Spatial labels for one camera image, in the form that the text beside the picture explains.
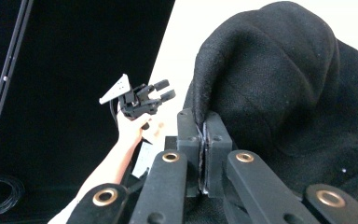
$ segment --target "black fabric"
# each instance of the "black fabric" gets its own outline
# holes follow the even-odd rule
[[[206,195],[185,199],[186,224],[227,223],[222,199],[210,199]]]
[[[217,112],[240,149],[291,189],[324,183],[358,200],[358,51],[305,8],[239,13],[202,44],[186,107]]]

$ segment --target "coiled cable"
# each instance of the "coiled cable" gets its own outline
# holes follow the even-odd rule
[[[19,179],[10,175],[0,175],[0,182],[11,186],[10,195],[4,202],[0,203],[1,215],[17,204],[19,199],[25,193],[25,187]]]

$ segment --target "black cable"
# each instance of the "black cable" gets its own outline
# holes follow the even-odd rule
[[[19,199],[25,193],[25,188],[19,179],[10,175],[0,175],[0,182],[11,186],[10,195],[4,202],[0,203],[1,215],[17,204]]]
[[[110,113],[112,114],[113,120],[115,121],[116,127],[118,127],[117,116],[115,114],[115,109],[113,108],[113,100],[109,101],[109,108],[110,108]]]

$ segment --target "white card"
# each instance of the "white card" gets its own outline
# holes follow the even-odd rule
[[[143,142],[132,174],[139,178],[147,170],[147,168],[150,170],[154,159],[160,151],[162,151],[160,148]]]

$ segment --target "black background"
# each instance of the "black background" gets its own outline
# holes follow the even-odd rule
[[[174,1],[35,1],[0,119],[0,175],[25,188],[0,221],[63,209],[117,141],[98,99],[147,83]],[[20,1],[0,1],[0,75]]]

